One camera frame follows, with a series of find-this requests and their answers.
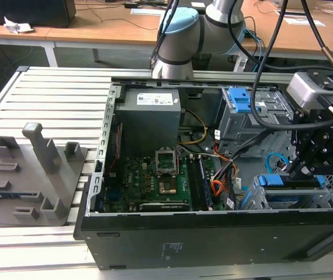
black metal panel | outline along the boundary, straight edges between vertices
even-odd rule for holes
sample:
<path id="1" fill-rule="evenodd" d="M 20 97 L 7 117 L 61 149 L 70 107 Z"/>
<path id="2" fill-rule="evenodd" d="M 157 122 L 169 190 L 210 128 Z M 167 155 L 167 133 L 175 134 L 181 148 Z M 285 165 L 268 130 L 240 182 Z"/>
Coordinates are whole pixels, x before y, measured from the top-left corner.
<path id="1" fill-rule="evenodd" d="M 84 217 L 82 234 L 102 270 L 312 261 L 333 213 Z"/>

power supply label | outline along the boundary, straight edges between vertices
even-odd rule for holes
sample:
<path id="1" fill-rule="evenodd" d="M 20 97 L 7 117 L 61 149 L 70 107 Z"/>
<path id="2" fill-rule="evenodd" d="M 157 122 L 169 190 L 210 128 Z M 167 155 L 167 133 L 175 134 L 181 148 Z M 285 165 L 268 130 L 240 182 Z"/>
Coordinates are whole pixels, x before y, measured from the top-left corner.
<path id="1" fill-rule="evenodd" d="M 173 105 L 172 93 L 138 93 L 137 105 Z"/>

motherboard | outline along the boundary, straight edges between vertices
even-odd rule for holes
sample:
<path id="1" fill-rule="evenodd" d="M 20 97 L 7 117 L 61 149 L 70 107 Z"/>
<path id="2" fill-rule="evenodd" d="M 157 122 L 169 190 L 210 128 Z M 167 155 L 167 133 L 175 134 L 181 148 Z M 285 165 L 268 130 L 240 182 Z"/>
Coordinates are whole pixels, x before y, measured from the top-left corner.
<path id="1" fill-rule="evenodd" d="M 160 170 L 173 169 L 175 174 Z M 105 191 L 104 212 L 165 212 L 224 210 L 211 197 L 210 157 L 127 157 L 122 181 Z"/>

black box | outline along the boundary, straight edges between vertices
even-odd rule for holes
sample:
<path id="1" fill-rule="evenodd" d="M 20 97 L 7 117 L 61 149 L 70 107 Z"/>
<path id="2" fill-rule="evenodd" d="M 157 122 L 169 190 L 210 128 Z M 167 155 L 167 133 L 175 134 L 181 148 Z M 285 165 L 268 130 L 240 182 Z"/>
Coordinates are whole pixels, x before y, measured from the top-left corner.
<path id="1" fill-rule="evenodd" d="M 0 25 L 6 17 L 32 26 L 66 28 L 74 16 L 74 0 L 0 0 Z"/>

wooden desk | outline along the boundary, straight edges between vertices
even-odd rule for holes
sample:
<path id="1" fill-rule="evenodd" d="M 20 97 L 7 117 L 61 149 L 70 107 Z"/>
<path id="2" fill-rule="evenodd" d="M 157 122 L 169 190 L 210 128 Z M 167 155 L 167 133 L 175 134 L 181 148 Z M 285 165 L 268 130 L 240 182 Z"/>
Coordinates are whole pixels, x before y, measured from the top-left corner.
<path id="1" fill-rule="evenodd" d="M 132 15 L 131 10 L 125 9 L 123 6 L 105 6 L 106 9 L 98 9 L 102 6 L 90 5 L 89 7 L 92 9 L 90 10 L 85 5 L 86 0 L 76 0 L 76 3 L 81 5 L 76 5 L 77 14 L 70 28 L 35 27 L 35 32 L 13 34 L 0 26 L 0 44 L 41 46 L 45 49 L 52 67 L 57 67 L 54 53 L 56 47 L 91 48 L 95 61 L 99 61 L 98 49 L 150 51 L 154 48 L 159 16 Z M 98 4 L 94 0 L 89 0 L 89 3 Z M 256 0 L 245 0 L 242 11 L 245 16 L 254 17 L 258 36 L 267 46 L 278 15 L 276 13 L 260 13 L 254 3 Z M 269 1 L 260 2 L 258 8 L 262 12 L 271 12 L 276 9 Z M 313 10 L 312 15 L 326 25 L 318 27 L 318 29 L 326 45 L 333 52 L 333 14 L 324 14 L 320 10 Z M 152 30 L 139 28 L 124 20 L 108 19 L 126 19 Z M 253 29 L 251 20 L 246 20 L 246 23 L 249 29 Z M 255 44 L 253 40 L 245 39 L 244 47 L 254 50 Z M 325 59 L 309 26 L 290 25 L 285 21 L 270 56 Z"/>
<path id="2" fill-rule="evenodd" d="M 76 0 L 75 2 L 84 4 L 86 1 Z M 76 5 L 77 13 L 70 27 L 52 28 L 46 35 L 46 39 L 116 44 L 154 45 L 156 43 L 159 16 L 132 15 L 131 9 L 125 9 L 119 5 L 113 6 L 114 8 L 106 6 L 106 9 L 98 9 L 98 6 L 91 5 L 89 7 L 91 10 L 87 9 L 86 5 Z M 137 27 L 125 20 L 112 19 L 126 19 L 151 30 Z"/>
<path id="3" fill-rule="evenodd" d="M 256 0 L 245 0 L 242 11 L 244 16 L 252 16 L 255 19 L 257 34 L 264 41 L 265 45 L 268 46 L 276 26 L 278 15 L 276 13 L 263 14 L 260 13 L 260 11 L 266 13 L 273 11 L 276 8 L 269 1 L 262 1 L 258 3 L 259 11 L 256 6 L 254 6 L 254 3 L 256 3 Z M 327 3 L 331 2 L 318 1 L 317 5 Z M 325 44 L 333 52 L 333 14 L 326 14 L 318 9 L 312 10 L 311 14 L 315 20 L 319 20 L 325 24 L 324 27 L 318 26 L 317 29 Z M 253 30 L 254 24 L 251 19 L 246 19 L 246 24 L 249 29 Z M 253 50 L 253 40 L 246 39 L 244 47 Z M 320 46 L 318 45 L 310 26 L 288 24 L 283 21 L 275 45 L 272 48 L 271 56 L 313 58 L 316 55 L 322 58 Z"/>

